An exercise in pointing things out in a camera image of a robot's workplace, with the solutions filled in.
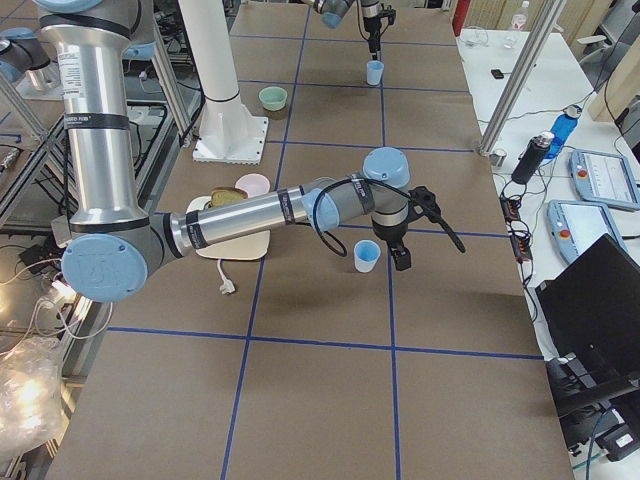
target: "light blue cup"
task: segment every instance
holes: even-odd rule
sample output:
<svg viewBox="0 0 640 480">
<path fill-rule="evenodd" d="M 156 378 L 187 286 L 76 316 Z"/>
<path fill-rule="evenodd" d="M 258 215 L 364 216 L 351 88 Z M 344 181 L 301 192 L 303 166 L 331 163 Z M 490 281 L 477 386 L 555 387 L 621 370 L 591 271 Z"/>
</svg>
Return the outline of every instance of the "light blue cup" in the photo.
<svg viewBox="0 0 640 480">
<path fill-rule="evenodd" d="M 353 257 L 356 270 L 361 273 L 368 273 L 373 270 L 380 258 L 380 247 L 371 240 L 360 240 L 353 247 Z"/>
<path fill-rule="evenodd" d="M 287 103 L 287 91 L 280 87 L 267 87 L 260 90 L 258 98 L 266 110 L 277 112 Z"/>
<path fill-rule="evenodd" d="M 367 62 L 367 83 L 369 85 L 378 85 L 382 80 L 382 72 L 384 71 L 384 63 L 378 60 L 369 60 Z"/>
</svg>

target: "plastic bag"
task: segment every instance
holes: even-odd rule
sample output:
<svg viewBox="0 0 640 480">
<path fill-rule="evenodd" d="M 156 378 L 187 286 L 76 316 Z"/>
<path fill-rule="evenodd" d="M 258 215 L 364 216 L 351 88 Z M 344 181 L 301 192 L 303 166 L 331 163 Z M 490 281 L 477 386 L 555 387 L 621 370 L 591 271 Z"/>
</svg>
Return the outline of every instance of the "plastic bag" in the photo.
<svg viewBox="0 0 640 480">
<path fill-rule="evenodd" d="M 0 461 L 62 432 L 62 351 L 55 338 L 27 338 L 0 360 Z"/>
</svg>

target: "plastic bottle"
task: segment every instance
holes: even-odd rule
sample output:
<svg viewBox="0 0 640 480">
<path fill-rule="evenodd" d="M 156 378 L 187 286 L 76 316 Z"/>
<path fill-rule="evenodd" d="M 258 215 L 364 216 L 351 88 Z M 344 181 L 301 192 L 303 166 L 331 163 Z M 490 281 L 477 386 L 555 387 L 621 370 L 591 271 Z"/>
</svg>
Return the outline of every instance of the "plastic bottle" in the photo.
<svg viewBox="0 0 640 480">
<path fill-rule="evenodd" d="M 524 24 L 527 23 L 527 17 L 529 16 L 529 2 L 524 1 L 516 13 L 511 17 L 511 25 L 509 25 L 509 33 L 504 37 L 505 48 L 513 48 L 518 43 L 519 32 L 524 28 Z"/>
<path fill-rule="evenodd" d="M 549 163 L 549 161 L 553 160 L 558 156 L 560 150 L 564 146 L 564 143 L 573 132 L 573 129 L 578 125 L 578 119 L 582 114 L 582 108 L 578 105 L 569 105 L 564 109 L 563 113 L 556 118 L 556 121 L 553 123 L 551 127 L 551 133 L 553 133 L 554 138 L 551 143 L 551 148 L 549 149 L 549 153 L 547 154 L 545 159 L 545 163 Z"/>
</svg>

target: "black bottle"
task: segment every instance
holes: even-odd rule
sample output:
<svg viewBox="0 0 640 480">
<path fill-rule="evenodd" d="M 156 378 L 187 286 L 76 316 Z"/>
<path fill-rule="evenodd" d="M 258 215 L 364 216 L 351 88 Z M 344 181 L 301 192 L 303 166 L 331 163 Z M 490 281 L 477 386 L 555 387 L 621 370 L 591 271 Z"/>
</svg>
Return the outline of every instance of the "black bottle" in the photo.
<svg viewBox="0 0 640 480">
<path fill-rule="evenodd" d="M 526 185 L 549 153 L 552 141 L 553 133 L 551 132 L 542 132 L 529 140 L 527 149 L 520 157 L 520 163 L 511 174 L 511 180 L 519 185 Z"/>
</svg>

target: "power plug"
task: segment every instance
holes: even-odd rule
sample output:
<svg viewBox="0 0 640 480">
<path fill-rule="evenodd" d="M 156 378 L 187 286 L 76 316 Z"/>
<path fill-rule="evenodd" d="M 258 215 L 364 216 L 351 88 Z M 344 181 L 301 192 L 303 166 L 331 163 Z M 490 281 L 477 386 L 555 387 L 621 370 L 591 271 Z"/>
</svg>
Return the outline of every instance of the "power plug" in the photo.
<svg viewBox="0 0 640 480">
<path fill-rule="evenodd" d="M 222 285 L 220 285 L 220 293 L 222 293 L 223 295 L 231 295 L 235 291 L 236 286 L 233 284 L 233 282 L 228 278 L 225 278 L 222 281 Z"/>
</svg>

